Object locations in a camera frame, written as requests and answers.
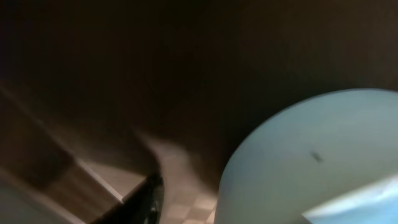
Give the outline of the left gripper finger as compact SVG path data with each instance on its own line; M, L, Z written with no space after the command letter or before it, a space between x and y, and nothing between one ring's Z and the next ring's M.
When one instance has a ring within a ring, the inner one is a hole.
M153 174L93 224L158 224L163 204L164 181L160 174Z

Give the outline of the light blue bowl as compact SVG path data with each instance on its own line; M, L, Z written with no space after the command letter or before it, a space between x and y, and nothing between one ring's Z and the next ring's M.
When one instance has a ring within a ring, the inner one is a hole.
M396 223L397 93L297 103L255 129L221 177L216 223Z

